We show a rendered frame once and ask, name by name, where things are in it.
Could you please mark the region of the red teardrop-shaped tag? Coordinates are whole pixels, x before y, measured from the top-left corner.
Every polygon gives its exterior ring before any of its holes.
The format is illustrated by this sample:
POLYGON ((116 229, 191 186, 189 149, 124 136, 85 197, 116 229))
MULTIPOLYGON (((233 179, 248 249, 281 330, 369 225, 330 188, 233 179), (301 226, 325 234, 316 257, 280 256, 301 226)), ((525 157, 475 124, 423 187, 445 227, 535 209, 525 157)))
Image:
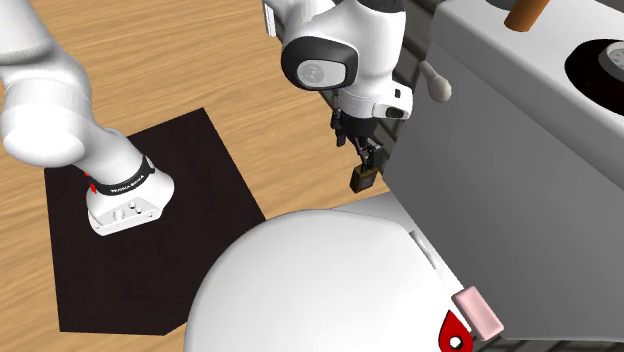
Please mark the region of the red teardrop-shaped tag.
POLYGON ((441 352, 473 351, 473 338, 470 332, 451 310, 446 313, 442 322, 438 346, 441 352))

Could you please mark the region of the dark robot stand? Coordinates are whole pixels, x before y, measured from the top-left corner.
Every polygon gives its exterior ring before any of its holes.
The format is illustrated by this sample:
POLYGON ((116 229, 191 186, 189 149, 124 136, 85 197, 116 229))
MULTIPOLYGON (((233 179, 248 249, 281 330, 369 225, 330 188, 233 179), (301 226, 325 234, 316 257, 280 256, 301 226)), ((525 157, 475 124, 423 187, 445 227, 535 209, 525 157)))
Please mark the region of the dark robot stand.
POLYGON ((100 236, 88 222, 83 172, 44 172, 63 332, 173 331, 219 255, 265 219, 204 109, 130 139, 175 182, 156 221, 100 236))

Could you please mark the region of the brown cylinder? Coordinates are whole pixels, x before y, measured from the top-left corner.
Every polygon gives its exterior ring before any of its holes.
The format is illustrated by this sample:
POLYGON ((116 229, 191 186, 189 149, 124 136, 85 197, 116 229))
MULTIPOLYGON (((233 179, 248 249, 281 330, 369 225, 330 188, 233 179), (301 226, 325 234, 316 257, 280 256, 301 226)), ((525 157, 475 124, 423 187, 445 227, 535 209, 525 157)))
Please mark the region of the brown cylinder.
POLYGON ((550 0, 516 0, 504 25, 516 32, 528 32, 550 0))

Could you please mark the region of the pink rectangular block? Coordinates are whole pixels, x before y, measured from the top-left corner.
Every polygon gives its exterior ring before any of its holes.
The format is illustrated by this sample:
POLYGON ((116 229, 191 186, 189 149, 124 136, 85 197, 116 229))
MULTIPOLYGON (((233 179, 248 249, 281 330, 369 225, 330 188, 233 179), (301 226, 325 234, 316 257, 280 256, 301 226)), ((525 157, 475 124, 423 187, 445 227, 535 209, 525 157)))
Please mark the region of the pink rectangular block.
POLYGON ((452 296, 472 331, 481 341, 488 341, 504 330, 504 325, 475 286, 470 286, 452 296))

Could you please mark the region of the grey round disc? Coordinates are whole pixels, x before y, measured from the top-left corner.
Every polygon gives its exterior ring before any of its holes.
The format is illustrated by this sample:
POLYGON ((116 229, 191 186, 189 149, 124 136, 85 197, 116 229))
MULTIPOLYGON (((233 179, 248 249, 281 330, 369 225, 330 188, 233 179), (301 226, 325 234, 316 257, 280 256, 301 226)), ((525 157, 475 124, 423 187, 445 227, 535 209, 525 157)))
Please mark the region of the grey round disc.
POLYGON ((613 78, 624 81, 624 41, 616 41, 606 46, 599 54, 601 68, 613 78))

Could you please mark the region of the black round dish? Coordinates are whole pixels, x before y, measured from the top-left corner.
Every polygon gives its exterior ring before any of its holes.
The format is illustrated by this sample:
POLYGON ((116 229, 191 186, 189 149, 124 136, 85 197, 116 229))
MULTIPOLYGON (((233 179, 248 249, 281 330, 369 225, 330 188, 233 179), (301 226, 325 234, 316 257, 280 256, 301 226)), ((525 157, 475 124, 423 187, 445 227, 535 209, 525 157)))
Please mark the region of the black round dish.
POLYGON ((579 44, 564 69, 572 85, 597 105, 624 117, 624 53, 614 62, 608 48, 624 41, 593 39, 579 44))

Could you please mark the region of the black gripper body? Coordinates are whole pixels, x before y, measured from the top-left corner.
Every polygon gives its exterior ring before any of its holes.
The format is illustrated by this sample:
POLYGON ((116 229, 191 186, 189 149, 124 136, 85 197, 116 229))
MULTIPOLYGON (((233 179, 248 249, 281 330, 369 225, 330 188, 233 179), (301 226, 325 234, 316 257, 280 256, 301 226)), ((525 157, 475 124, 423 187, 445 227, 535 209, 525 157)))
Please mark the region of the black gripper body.
POLYGON ((332 112, 330 127, 342 128, 349 140, 354 145, 364 145, 368 138, 372 138, 378 121, 375 118, 356 118, 341 109, 334 109, 332 112))

